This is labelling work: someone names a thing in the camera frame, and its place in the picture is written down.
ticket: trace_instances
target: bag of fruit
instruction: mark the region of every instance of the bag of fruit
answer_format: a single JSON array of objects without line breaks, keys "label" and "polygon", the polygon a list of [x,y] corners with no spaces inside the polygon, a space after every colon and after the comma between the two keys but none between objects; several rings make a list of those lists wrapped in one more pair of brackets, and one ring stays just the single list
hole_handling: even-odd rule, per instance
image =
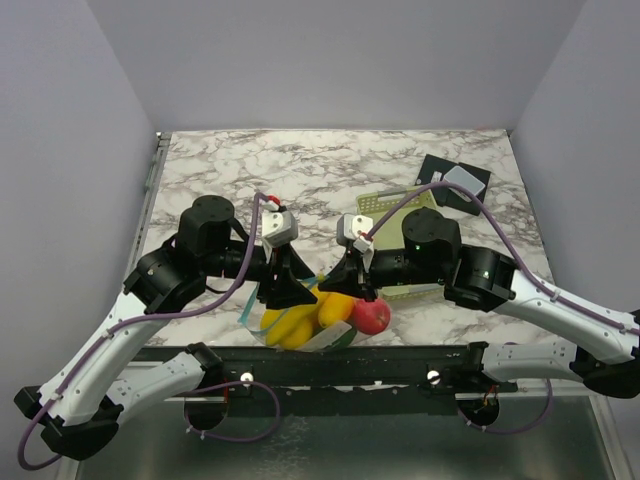
[{"label": "bag of fruit", "polygon": [[283,310],[253,308],[258,287],[254,289],[239,322],[268,347],[302,352],[346,348],[383,332],[391,321],[391,309],[378,298],[375,302],[321,292],[322,275],[302,281],[315,295],[313,305]]}]

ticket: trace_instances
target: white marble surface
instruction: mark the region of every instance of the white marble surface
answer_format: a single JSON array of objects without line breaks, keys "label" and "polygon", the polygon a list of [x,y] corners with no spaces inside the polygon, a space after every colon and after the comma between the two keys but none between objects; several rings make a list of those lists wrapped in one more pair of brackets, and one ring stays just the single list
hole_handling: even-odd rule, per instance
[{"label": "white marble surface", "polygon": [[[173,135],[144,252],[157,248],[178,225],[183,210],[201,195],[231,200],[248,228],[253,192],[277,195],[295,213],[300,237],[294,246],[314,270],[328,272],[342,255],[335,244],[341,213],[355,212],[363,193],[412,185],[425,154],[462,161],[493,175],[486,205],[513,240],[530,268],[551,278],[506,132],[496,131],[221,131]],[[449,208],[440,211],[460,222],[463,241],[506,253],[484,217]],[[210,285],[224,286],[212,279]],[[258,345],[238,316],[253,286],[245,285],[218,311],[176,320],[151,345]],[[194,305],[210,303],[203,295]],[[457,308],[442,299],[392,303],[392,328],[370,345],[426,345],[486,340],[540,342],[552,335],[519,320]]]}]

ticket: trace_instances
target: wall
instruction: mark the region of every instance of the wall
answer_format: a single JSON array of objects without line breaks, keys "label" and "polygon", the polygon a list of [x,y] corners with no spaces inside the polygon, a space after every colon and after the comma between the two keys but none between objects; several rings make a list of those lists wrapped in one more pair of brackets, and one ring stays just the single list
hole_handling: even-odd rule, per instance
[{"label": "wall", "polygon": [[584,0],[88,0],[159,130],[513,128]]},{"label": "wall", "polygon": [[[589,0],[512,136],[559,285],[640,308],[640,3]],[[612,402],[636,476],[640,399]]]},{"label": "wall", "polygon": [[[83,0],[0,15],[0,477],[26,425],[13,405],[95,329],[124,275],[155,136]],[[51,455],[38,436],[34,462]]]}]

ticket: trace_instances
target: yellow-green plastic basket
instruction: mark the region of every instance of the yellow-green plastic basket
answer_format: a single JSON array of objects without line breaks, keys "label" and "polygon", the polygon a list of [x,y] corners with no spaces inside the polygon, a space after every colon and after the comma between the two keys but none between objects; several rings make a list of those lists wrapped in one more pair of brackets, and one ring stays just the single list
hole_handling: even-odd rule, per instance
[{"label": "yellow-green plastic basket", "polygon": [[[358,213],[373,218],[377,222],[402,198],[417,190],[419,187],[396,188],[384,192],[368,193],[356,198],[358,203]],[[431,192],[425,192],[407,203],[403,208],[392,216],[383,227],[378,230],[373,239],[376,250],[389,250],[403,248],[402,220],[408,213],[422,207],[437,210],[437,204]],[[418,295],[441,295],[440,285],[400,285],[395,287],[384,287],[379,290],[380,295],[386,300],[397,300],[400,298],[414,297]]]}]

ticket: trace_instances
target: apple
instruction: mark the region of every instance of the apple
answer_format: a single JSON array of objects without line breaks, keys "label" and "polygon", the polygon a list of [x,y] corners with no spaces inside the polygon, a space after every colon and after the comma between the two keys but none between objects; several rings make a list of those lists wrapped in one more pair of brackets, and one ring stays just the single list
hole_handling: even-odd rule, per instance
[{"label": "apple", "polygon": [[377,335],[389,325],[391,321],[391,309],[387,302],[377,298],[373,302],[362,299],[356,301],[351,312],[353,326],[365,335]]}]

